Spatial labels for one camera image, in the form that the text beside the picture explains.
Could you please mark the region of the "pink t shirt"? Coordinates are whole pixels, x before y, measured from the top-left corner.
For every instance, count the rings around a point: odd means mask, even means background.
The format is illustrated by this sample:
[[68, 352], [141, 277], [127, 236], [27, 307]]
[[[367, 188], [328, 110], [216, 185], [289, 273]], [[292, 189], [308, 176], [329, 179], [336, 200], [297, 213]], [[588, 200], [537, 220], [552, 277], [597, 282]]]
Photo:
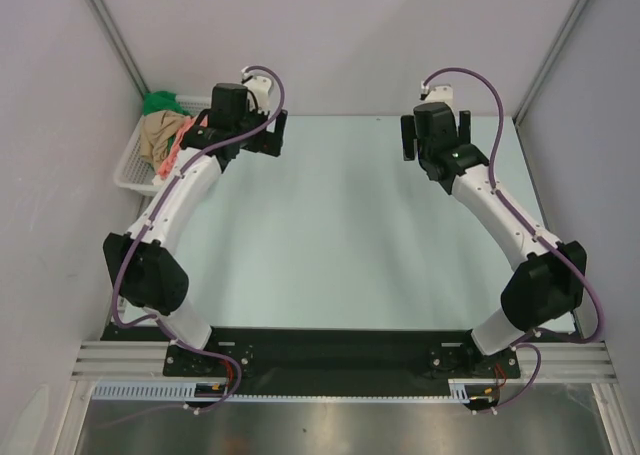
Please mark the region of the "pink t shirt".
[[153, 186], [160, 186], [166, 180], [166, 178], [170, 175], [176, 163], [178, 152], [181, 150], [180, 144], [183, 140], [183, 137], [188, 131], [188, 129], [193, 126], [194, 122], [195, 122], [195, 119], [193, 117], [187, 116], [185, 118], [183, 125], [180, 127], [180, 129], [177, 131], [174, 137], [174, 141], [171, 145], [171, 148], [168, 152], [167, 157], [162, 161], [158, 170], [156, 171], [156, 174], [152, 179]]

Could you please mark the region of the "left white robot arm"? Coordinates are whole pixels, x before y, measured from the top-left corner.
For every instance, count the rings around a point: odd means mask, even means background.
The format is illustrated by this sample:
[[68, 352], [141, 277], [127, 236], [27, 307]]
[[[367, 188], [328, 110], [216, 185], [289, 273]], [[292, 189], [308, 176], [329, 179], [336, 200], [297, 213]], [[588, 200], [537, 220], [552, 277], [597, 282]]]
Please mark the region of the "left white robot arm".
[[221, 351], [209, 343], [212, 328], [188, 299], [189, 277], [176, 248], [195, 208], [240, 151], [280, 155], [287, 113], [270, 103], [280, 85], [265, 75], [215, 85], [210, 107], [176, 141], [175, 161], [147, 209], [125, 233], [111, 233], [103, 243], [112, 299], [140, 308], [144, 320], [189, 347], [185, 360], [202, 375], [219, 367]]

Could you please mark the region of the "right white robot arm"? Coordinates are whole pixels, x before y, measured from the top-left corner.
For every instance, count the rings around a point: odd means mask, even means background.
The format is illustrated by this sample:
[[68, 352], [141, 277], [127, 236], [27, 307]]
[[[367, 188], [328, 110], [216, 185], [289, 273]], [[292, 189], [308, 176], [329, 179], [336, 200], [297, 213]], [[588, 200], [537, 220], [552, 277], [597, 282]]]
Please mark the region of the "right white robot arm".
[[470, 112], [455, 114], [444, 102], [422, 103], [401, 117], [400, 130], [404, 159], [417, 161], [477, 218], [513, 271], [499, 308], [466, 334], [456, 353], [469, 374], [484, 376], [498, 354], [582, 304], [586, 251], [538, 226], [491, 179], [489, 159], [471, 142]]

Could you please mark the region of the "green t shirt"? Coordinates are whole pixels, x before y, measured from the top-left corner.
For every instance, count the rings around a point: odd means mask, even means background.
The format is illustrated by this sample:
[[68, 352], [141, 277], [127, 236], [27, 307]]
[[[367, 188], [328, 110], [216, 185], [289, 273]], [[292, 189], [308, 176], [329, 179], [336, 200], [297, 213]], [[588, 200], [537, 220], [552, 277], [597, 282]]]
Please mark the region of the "green t shirt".
[[[174, 111], [185, 115], [186, 117], [189, 116], [188, 111], [176, 102], [176, 95], [172, 92], [156, 91], [145, 95], [143, 102], [143, 116], [163, 110]], [[171, 148], [174, 137], [169, 140], [169, 148]]]

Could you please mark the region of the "beige t shirt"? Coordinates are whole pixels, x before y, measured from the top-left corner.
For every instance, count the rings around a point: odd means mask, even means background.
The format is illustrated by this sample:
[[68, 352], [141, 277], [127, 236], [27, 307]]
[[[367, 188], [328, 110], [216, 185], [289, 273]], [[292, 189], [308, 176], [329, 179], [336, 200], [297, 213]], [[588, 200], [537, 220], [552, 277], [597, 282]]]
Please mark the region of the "beige t shirt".
[[139, 155], [155, 171], [159, 170], [169, 154], [169, 140], [177, 135], [185, 121], [185, 115], [170, 110], [157, 111], [142, 117], [139, 128]]

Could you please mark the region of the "white plastic basket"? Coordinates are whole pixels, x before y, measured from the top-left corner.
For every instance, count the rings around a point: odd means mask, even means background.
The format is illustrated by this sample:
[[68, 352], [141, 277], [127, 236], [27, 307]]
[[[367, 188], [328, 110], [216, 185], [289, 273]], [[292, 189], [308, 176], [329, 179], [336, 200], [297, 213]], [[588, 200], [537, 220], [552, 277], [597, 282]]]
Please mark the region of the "white plastic basket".
[[[206, 96], [177, 95], [176, 102], [192, 116], [206, 109], [211, 104], [211, 98]], [[143, 117], [140, 117], [134, 128], [129, 142], [115, 168], [113, 181], [116, 186], [134, 191], [144, 197], [153, 197], [160, 187], [153, 183], [155, 171], [153, 166], [140, 158], [140, 127]]]

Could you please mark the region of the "left aluminium corner post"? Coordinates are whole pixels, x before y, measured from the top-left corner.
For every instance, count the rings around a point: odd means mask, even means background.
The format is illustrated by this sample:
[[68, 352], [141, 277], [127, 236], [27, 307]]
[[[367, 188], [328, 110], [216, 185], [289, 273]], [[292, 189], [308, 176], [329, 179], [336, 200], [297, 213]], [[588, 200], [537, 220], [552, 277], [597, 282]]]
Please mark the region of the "left aluminium corner post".
[[85, 0], [94, 18], [96, 19], [106, 40], [115, 52], [122, 68], [131, 81], [132, 85], [143, 98], [148, 92], [148, 84], [135, 61], [116, 20], [105, 0]]

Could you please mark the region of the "aluminium corner post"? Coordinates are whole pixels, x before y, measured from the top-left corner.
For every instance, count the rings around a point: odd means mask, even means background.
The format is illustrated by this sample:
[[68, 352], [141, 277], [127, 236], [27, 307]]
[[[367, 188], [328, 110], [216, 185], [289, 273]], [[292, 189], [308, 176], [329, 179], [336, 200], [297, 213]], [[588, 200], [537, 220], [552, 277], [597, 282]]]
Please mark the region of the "aluminium corner post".
[[559, 29], [554, 36], [552, 43], [545, 53], [545, 56], [537, 69], [532, 81], [528, 85], [525, 94], [518, 104], [512, 117], [514, 126], [519, 128], [525, 120], [530, 108], [540, 95], [547, 78], [553, 71], [560, 55], [569, 42], [573, 31], [581, 21], [584, 12], [589, 7], [592, 0], [574, 0], [564, 17]]
[[148, 84], [135, 61], [116, 20], [105, 0], [85, 0], [94, 18], [96, 19], [106, 40], [115, 52], [122, 68], [131, 81], [132, 85], [143, 98], [148, 92]]

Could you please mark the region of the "right aluminium corner post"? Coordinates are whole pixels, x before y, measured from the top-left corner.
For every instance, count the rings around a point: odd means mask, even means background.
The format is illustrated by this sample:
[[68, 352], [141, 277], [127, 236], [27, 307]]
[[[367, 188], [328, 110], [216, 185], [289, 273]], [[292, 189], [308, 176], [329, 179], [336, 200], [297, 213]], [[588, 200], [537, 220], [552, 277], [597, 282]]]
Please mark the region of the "right aluminium corner post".
[[564, 17], [559, 29], [554, 36], [552, 43], [545, 53], [545, 56], [537, 69], [532, 81], [528, 85], [525, 94], [518, 104], [512, 117], [514, 126], [519, 128], [525, 120], [530, 108], [540, 95], [547, 78], [553, 71], [560, 55], [569, 42], [573, 31], [581, 21], [584, 12], [589, 7], [592, 0], [574, 0]]

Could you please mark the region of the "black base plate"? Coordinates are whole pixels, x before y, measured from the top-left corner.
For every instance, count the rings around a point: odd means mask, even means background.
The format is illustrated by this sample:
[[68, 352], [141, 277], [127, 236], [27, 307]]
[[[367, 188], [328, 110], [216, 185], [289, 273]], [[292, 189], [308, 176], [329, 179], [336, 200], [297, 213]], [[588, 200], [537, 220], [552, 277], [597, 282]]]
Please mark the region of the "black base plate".
[[229, 376], [235, 396], [440, 396], [453, 379], [509, 381], [524, 367], [511, 349], [484, 356], [463, 331], [218, 328], [199, 352], [167, 345], [167, 378]]

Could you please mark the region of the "aluminium frame rail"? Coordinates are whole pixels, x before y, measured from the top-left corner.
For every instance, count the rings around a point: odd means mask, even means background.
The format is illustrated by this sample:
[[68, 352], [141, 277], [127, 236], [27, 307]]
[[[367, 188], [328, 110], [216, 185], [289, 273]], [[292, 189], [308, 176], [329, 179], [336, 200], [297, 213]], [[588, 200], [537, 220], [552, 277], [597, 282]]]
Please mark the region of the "aluminium frame rail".
[[[576, 345], [538, 343], [541, 366], [539, 383], [617, 383], [604, 343]], [[71, 371], [73, 380], [151, 380], [175, 363], [167, 342], [84, 342]]]

